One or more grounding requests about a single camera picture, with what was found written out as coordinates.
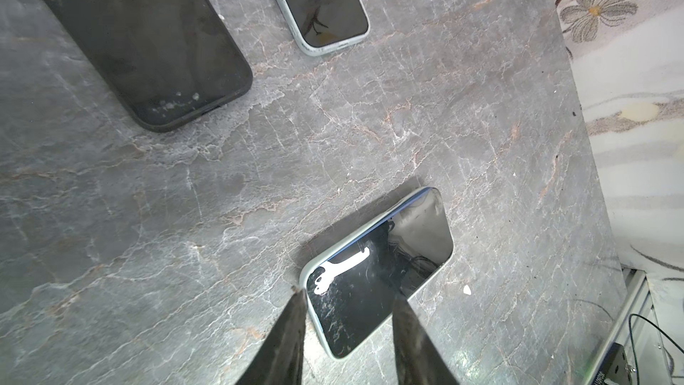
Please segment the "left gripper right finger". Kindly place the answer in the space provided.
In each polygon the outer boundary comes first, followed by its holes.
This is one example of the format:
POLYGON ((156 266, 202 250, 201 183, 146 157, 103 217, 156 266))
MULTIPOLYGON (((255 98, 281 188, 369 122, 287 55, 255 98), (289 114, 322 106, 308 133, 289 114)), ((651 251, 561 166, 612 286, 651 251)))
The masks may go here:
POLYGON ((395 299, 392 328, 399 384, 459 384, 405 297, 395 299))

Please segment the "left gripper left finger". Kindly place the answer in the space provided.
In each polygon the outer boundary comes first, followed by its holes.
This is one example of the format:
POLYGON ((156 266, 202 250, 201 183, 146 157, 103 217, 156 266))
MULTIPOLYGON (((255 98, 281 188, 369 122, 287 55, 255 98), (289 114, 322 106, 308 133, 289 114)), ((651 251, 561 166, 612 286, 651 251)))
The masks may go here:
POLYGON ((295 291, 237 384, 301 384, 306 336, 306 292, 295 291))

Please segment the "black phone case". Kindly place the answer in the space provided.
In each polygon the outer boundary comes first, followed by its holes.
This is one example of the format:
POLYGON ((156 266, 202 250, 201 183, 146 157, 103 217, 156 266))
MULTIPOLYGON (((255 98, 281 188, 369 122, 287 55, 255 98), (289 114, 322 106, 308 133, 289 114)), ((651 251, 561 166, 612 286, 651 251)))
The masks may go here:
POLYGON ((209 0, 43 1, 145 129, 179 128, 252 86, 209 0))

